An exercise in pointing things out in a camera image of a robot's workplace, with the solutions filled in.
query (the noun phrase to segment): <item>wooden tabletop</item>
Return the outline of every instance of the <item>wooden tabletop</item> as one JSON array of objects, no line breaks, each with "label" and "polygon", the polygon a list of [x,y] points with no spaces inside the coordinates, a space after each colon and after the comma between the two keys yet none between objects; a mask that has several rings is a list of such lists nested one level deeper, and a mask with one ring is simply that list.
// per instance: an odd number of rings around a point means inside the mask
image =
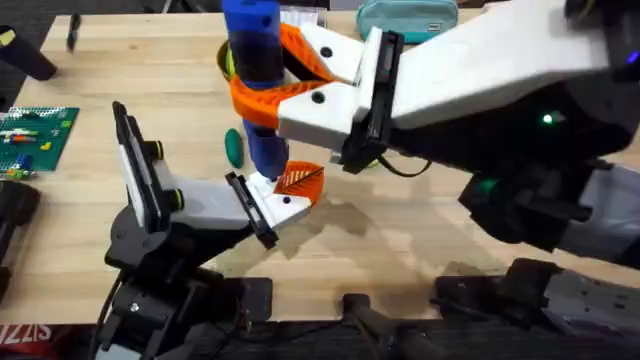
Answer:
[{"label": "wooden tabletop", "polygon": [[[478,11],[461,12],[462,20]],[[216,66],[225,41],[219,14],[84,16],[76,52],[65,49],[69,17],[58,17],[43,51],[59,73],[27,79],[17,106],[67,105],[80,114],[58,169],[30,184],[42,191],[33,223],[14,250],[15,276],[1,323],[95,322],[115,278],[104,264],[109,229],[126,204],[111,102],[124,103],[147,139],[162,140],[175,173],[223,181],[231,170],[223,138],[241,129]],[[354,35],[353,13],[329,26]],[[640,148],[616,159],[640,167]],[[328,164],[326,150],[292,143],[291,157]],[[389,155],[410,171],[423,161]],[[243,173],[253,171],[249,162]],[[346,292],[371,296],[395,317],[435,317],[431,286],[443,274],[502,274],[515,257],[552,259],[602,279],[640,286],[633,271],[564,253],[493,240],[457,202],[469,175],[433,166],[416,179],[382,167],[358,176],[327,165],[325,195],[266,251],[256,239],[206,266],[227,276],[274,280],[273,319],[328,319]]]}]

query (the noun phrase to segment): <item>blue cylinder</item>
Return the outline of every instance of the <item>blue cylinder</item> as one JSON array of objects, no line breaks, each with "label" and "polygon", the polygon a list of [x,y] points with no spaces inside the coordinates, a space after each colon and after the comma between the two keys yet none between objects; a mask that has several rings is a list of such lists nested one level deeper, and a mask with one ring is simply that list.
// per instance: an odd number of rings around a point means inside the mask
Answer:
[{"label": "blue cylinder", "polygon": [[[284,65],[280,45],[280,5],[276,1],[222,2],[236,74],[247,87],[264,90],[282,84]],[[273,129],[243,119],[249,154],[263,176],[275,180],[289,160],[287,142]]]}]

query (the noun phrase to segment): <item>pencil case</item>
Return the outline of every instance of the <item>pencil case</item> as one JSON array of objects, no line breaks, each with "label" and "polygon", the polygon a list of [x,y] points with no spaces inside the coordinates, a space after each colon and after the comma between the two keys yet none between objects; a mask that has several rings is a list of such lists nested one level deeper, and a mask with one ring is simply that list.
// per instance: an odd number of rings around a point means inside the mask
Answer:
[{"label": "pencil case", "polygon": [[373,26],[419,44],[458,24],[456,0],[369,0],[358,8],[358,32],[367,39]]}]

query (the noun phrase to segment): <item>orange part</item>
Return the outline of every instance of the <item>orange part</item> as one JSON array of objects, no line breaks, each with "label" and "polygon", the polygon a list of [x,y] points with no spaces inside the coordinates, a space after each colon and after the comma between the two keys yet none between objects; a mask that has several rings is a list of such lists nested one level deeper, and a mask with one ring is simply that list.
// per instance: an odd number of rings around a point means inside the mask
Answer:
[{"label": "orange part", "polygon": [[324,81],[331,82],[334,80],[324,64],[318,60],[313,48],[307,44],[299,28],[280,24],[280,43],[316,76]]},{"label": "orange part", "polygon": [[314,206],[323,187],[324,167],[306,161],[289,161],[284,174],[278,179],[274,193],[304,196]]},{"label": "orange part", "polygon": [[304,81],[267,90],[252,90],[236,75],[231,78],[231,99],[238,115],[255,125],[278,128],[278,105],[281,101],[319,86],[322,81]]}]

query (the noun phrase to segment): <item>blue object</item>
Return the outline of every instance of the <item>blue object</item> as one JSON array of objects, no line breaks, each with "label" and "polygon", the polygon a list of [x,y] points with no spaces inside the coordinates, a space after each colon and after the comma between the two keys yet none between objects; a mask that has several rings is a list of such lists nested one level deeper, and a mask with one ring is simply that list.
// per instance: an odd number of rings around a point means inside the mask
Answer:
[{"label": "blue object", "polygon": [[[254,90],[281,85],[284,65],[280,5],[276,1],[224,0],[222,10],[236,74],[242,82]],[[269,179],[277,179],[289,161],[287,142],[273,129],[256,126],[246,119],[243,124],[256,169]]]},{"label": "blue object", "polygon": [[368,0],[356,14],[358,32],[367,39],[373,26],[419,44],[458,24],[456,0]]},{"label": "blue object", "polygon": [[31,170],[31,164],[33,164],[33,156],[20,154],[16,158],[15,165],[18,169]]}]

